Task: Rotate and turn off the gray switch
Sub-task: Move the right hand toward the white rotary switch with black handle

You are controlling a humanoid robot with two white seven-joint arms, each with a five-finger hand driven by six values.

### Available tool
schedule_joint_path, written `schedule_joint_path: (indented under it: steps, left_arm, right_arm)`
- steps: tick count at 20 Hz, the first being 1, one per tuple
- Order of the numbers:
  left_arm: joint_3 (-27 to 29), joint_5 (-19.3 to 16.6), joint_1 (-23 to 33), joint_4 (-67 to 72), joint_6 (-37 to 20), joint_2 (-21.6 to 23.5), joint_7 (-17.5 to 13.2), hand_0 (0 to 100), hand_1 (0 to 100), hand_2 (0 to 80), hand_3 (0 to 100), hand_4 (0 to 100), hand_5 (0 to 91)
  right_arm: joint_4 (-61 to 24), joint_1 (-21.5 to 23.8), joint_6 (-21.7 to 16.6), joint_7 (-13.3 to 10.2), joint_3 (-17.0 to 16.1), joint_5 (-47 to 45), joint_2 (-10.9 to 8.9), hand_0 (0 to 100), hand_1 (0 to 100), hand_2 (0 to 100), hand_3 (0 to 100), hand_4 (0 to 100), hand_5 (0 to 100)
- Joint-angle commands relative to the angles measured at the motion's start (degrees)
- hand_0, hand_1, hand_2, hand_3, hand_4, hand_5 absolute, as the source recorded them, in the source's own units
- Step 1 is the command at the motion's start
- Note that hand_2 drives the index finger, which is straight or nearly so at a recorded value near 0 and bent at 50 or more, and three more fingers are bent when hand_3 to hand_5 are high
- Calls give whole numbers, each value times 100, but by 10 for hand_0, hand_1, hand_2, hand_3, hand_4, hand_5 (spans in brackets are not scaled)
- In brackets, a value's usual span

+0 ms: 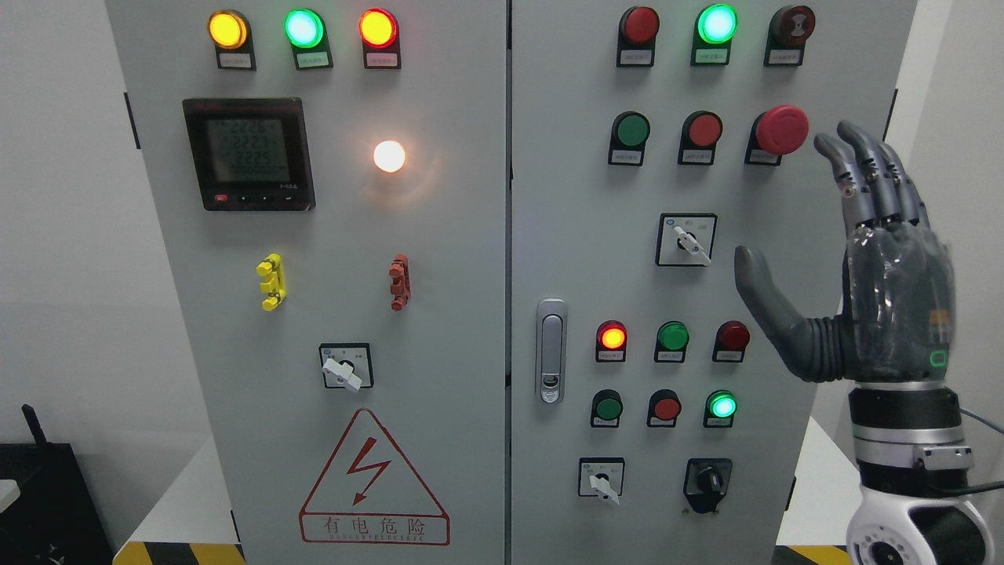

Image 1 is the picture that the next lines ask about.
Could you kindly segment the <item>gray robotic hand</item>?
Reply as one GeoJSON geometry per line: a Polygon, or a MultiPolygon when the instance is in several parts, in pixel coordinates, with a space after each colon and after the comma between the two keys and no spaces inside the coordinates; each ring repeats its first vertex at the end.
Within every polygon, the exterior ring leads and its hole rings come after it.
{"type": "Polygon", "coordinates": [[[842,311],[807,318],[774,285],[764,255],[738,246],[737,290],[786,368],[807,382],[939,381],[954,336],[954,269],[899,154],[843,119],[815,149],[831,162],[846,250],[842,311]]]}

